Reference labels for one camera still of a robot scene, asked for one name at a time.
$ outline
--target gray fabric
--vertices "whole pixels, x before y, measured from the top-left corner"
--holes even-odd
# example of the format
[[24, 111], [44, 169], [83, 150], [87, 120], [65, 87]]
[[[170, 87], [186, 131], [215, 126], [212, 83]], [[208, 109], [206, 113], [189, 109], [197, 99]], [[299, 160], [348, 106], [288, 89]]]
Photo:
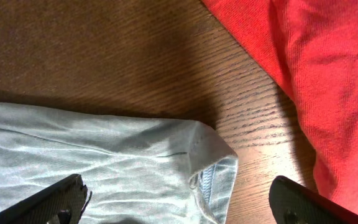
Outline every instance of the gray fabric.
[[0, 211], [72, 173], [80, 223], [224, 223], [237, 156], [197, 121], [0, 103]]

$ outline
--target wood grain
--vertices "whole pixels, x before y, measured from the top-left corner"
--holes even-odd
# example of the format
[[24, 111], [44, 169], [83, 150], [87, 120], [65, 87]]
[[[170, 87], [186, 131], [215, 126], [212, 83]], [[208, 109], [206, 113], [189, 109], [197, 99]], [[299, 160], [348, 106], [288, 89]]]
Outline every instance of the wood grain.
[[205, 122], [240, 159], [227, 223], [274, 223], [276, 175], [315, 189], [293, 103], [199, 1], [0, 1], [0, 101]]

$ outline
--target red ribbed fabric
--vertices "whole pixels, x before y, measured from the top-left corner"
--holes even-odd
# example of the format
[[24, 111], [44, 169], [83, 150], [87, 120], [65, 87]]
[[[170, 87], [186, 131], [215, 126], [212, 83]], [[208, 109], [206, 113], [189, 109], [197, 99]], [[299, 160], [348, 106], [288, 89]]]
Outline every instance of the red ribbed fabric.
[[204, 3], [295, 102], [319, 193], [358, 214], [358, 0]]

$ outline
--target black object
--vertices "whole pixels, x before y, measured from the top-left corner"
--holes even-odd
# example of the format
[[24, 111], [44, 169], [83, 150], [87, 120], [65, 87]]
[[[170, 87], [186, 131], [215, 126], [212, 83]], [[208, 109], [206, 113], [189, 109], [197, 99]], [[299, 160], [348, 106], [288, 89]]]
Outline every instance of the black object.
[[358, 215], [284, 177], [273, 180], [268, 195], [277, 224], [358, 224]]
[[0, 224], [77, 224], [87, 191], [81, 175], [72, 174], [0, 212]]

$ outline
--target folded clothing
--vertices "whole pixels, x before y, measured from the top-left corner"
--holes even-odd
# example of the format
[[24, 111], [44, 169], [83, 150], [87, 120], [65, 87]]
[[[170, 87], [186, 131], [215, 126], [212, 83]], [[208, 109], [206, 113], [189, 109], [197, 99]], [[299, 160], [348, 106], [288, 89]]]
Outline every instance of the folded clothing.
[[197, 121], [0, 103], [0, 211], [73, 173], [80, 223], [224, 223], [237, 155]]
[[319, 193], [358, 214], [358, 0], [203, 1], [295, 102]]

